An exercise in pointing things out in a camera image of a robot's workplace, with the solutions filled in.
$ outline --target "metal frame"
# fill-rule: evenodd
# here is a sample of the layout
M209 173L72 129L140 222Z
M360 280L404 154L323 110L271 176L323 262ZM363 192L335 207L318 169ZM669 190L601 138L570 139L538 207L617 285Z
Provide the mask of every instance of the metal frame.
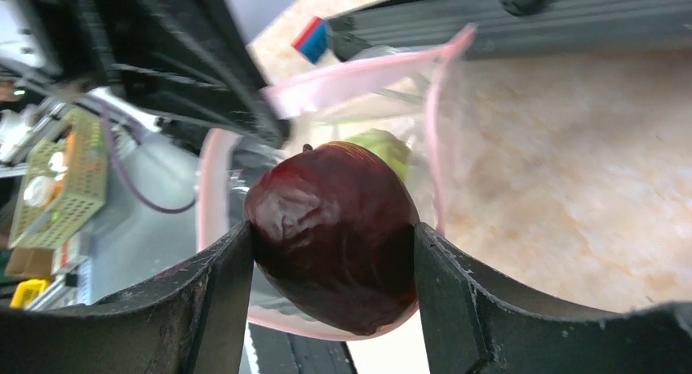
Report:
M64 283L64 276L55 278L53 283L26 307L27 310L49 310L61 309L65 307L66 301L78 300L79 290L76 287L69 287Z
M322 341L250 325L254 374L357 374L346 343Z
M260 94L266 82L225 0L14 2L51 82L88 78L145 111L277 148L289 136L290 124Z
M333 16L340 60L377 46L422 48L478 25L465 58L692 46L692 0L385 0Z

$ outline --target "cardboard box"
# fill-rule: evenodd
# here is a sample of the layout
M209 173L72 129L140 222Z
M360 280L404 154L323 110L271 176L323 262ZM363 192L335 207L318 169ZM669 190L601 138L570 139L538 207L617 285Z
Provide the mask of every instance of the cardboard box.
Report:
M52 250L17 247L12 250L10 260L5 268L5 275L13 278L53 280L51 275L52 265Z
M6 235L0 234L0 250L5 250L10 246L10 239Z

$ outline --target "plastic basket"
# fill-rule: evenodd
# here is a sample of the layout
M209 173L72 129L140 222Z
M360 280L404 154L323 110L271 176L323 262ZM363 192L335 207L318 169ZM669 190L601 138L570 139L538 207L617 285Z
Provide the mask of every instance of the plastic basket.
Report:
M106 202L108 150L101 121L81 109L70 110L61 120L62 129L72 128L74 147L60 194L45 207L30 207L17 201L10 232L10 247L55 249L72 237ZM37 176L55 175L48 161L65 144L41 140L29 153L27 172L20 193Z

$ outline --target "black metal bar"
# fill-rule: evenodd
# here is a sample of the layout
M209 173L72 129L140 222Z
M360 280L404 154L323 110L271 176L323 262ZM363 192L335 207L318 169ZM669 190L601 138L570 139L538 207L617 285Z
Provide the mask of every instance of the black metal bar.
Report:
M690 47L692 0L388 0L329 19L341 60L373 46L420 48L478 24L470 60Z
M692 372L692 303L613 314L508 278L416 226L431 374Z
M244 342L241 335L245 334L254 269L252 246L248 240L250 226L242 225L240 231L246 239L245 244L235 246L235 250L220 252L217 264L211 269L185 374L220 374L233 369L237 371L239 366Z
M346 343L250 325L259 374L357 374Z

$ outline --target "green vegetable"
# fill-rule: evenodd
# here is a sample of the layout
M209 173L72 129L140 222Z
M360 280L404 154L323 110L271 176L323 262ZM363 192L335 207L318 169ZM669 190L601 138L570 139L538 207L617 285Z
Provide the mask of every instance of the green vegetable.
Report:
M411 151L406 143L396 138L392 133L380 129L370 129L344 141L360 145L379 156L397 173L402 181L406 182Z

